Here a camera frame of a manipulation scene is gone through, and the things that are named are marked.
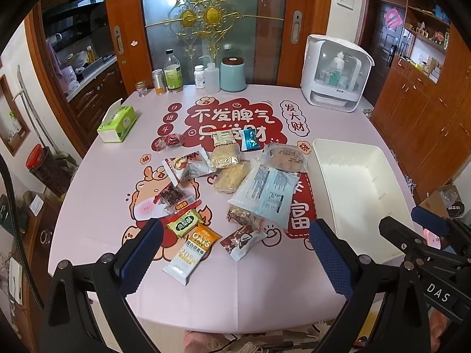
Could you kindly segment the person's right hand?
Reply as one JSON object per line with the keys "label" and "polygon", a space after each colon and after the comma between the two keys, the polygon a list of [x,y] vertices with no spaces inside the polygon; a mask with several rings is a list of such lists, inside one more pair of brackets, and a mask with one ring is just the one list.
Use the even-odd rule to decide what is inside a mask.
{"label": "person's right hand", "polygon": [[461,324],[453,322],[439,310],[431,308],[429,311],[430,351],[459,352],[458,334]]}

